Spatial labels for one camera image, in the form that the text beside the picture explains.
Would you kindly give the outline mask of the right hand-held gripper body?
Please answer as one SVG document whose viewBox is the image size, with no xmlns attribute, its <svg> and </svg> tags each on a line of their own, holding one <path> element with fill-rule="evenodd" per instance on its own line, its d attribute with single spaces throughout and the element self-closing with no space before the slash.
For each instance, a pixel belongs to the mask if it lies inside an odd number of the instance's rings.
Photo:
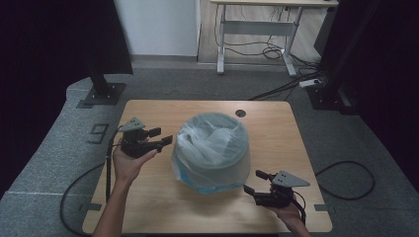
<svg viewBox="0 0 419 237">
<path fill-rule="evenodd" d="M 270 182 L 270 191 L 268 193 L 259 193 L 259 197 L 254 197 L 256 204 L 266 207 L 282 208 L 293 203 L 297 208 L 301 208 L 301 205 L 293 197 L 293 188 L 309 187 L 310 182 L 286 171 L 280 171 L 272 175 L 275 178 Z"/>
</svg>

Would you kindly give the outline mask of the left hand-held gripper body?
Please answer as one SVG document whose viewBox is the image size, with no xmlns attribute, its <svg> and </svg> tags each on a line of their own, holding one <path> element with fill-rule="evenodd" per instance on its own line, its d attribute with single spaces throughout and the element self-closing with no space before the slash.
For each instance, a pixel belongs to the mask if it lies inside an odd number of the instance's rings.
<svg viewBox="0 0 419 237">
<path fill-rule="evenodd" d="M 131 118 L 119 128 L 119 132 L 123 134 L 121 150 L 127 156 L 138 158 L 154 150 L 151 147 L 152 142 L 147 141 L 151 137 L 145 137 L 145 124 L 138 118 Z"/>
</svg>

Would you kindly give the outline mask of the person's left hand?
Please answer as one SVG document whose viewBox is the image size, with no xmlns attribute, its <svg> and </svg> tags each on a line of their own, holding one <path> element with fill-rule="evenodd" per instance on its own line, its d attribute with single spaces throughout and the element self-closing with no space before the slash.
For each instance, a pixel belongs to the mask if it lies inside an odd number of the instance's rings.
<svg viewBox="0 0 419 237">
<path fill-rule="evenodd" d="M 127 156 L 118 147 L 114 150 L 113 161 L 116 175 L 116 187 L 129 188 L 138 176 L 141 167 L 157 154 L 157 150 L 147 152 L 146 154 L 132 158 Z"/>
</svg>

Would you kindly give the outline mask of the person's right hand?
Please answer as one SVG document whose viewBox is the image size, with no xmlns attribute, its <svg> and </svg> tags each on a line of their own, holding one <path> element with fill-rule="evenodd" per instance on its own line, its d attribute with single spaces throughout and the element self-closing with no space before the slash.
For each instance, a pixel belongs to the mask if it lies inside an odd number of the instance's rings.
<svg viewBox="0 0 419 237">
<path fill-rule="evenodd" d="M 299 210 L 293 203 L 282 208 L 273 207 L 272 211 L 284 222 L 288 229 L 304 227 Z"/>
</svg>

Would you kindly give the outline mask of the black metal stand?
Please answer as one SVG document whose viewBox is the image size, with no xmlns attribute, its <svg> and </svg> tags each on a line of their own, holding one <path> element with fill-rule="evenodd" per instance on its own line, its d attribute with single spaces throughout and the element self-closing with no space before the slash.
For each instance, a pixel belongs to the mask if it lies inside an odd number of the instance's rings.
<svg viewBox="0 0 419 237">
<path fill-rule="evenodd" d="M 87 96 L 80 100 L 77 109 L 92 109 L 94 106 L 115 106 L 125 87 L 125 83 L 109 83 L 104 74 L 93 63 L 87 64 L 90 80 L 93 83 Z"/>
<path fill-rule="evenodd" d="M 382 0 L 338 0 L 320 30 L 324 42 L 319 69 L 325 85 L 309 89 L 316 110 L 353 115 L 366 85 L 377 70 L 373 27 Z"/>
</svg>

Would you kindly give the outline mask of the white power strip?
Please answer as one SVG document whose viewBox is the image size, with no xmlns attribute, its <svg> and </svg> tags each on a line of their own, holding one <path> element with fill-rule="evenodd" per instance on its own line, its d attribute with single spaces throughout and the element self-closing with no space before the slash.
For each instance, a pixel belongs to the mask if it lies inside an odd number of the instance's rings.
<svg viewBox="0 0 419 237">
<path fill-rule="evenodd" d="M 298 83 L 298 86 L 300 88 L 319 86 L 319 85 L 321 85 L 321 81 L 319 79 L 304 80 Z"/>
</svg>

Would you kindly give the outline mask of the black curtain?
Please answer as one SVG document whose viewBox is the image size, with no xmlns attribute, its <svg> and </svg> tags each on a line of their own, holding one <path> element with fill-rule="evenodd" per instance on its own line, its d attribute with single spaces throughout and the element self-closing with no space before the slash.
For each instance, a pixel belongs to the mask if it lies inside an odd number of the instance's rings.
<svg viewBox="0 0 419 237">
<path fill-rule="evenodd" d="M 357 113 L 419 188 L 419 0 L 382 0 L 376 20 L 377 70 Z"/>
<path fill-rule="evenodd" d="M 131 72 L 115 0 L 0 0 L 0 198 L 60 114 L 69 85 Z"/>
</svg>

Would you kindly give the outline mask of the white metal-legged desk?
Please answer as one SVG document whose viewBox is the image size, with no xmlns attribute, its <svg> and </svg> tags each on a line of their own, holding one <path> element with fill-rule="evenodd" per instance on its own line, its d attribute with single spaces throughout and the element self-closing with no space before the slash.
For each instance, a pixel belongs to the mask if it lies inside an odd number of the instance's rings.
<svg viewBox="0 0 419 237">
<path fill-rule="evenodd" d="M 224 36 L 279 36 L 286 37 L 285 48 L 281 50 L 282 59 L 291 77 L 296 76 L 291 58 L 291 49 L 304 8 L 336 8 L 337 0 L 210 0 L 221 7 L 219 26 L 219 47 L 217 52 L 216 72 L 224 73 Z M 226 8 L 232 5 L 296 7 L 297 12 L 292 22 L 251 22 L 226 20 Z"/>
</svg>

